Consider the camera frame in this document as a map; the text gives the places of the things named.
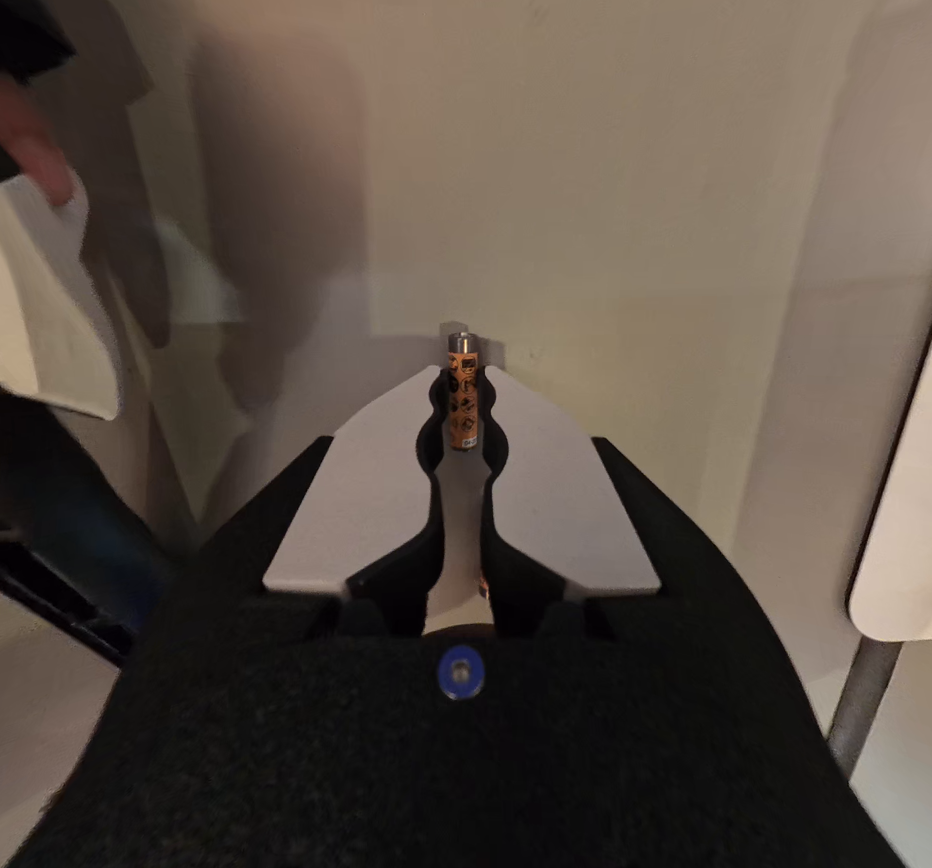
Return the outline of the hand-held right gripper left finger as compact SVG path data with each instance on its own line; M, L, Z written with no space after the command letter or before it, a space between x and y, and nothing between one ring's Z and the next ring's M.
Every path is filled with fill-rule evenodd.
M420 637L444 568L436 472L447 373L429 365L339 427L281 543L269 592L370 601L390 633Z

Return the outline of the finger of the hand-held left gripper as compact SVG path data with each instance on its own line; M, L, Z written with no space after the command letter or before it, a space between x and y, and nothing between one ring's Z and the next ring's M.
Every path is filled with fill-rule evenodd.
M111 421L122 407L117 339L82 258L87 193L52 206L28 175L1 185L1 386Z

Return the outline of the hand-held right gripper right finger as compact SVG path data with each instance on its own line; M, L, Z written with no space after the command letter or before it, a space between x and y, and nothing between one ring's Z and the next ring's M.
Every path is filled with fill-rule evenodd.
M496 366L479 381L481 568L496 633L526 638L555 604L652 597L662 588L595 441Z

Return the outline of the orange battery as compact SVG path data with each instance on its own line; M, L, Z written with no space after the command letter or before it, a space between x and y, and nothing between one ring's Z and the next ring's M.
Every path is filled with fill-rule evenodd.
M480 342L469 331L448 337L449 440L452 451L476 448L479 437L478 387Z

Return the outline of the person's left hand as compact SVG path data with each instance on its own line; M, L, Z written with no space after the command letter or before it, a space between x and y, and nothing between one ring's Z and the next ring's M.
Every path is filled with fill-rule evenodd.
M75 179L64 152L30 93L6 73L1 75L1 146L52 206L74 197Z

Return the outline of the grey metal rod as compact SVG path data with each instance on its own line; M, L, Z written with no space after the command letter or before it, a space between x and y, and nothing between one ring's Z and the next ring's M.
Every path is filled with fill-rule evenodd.
M862 636L826 735L832 757L850 782L865 749L903 648L902 641Z

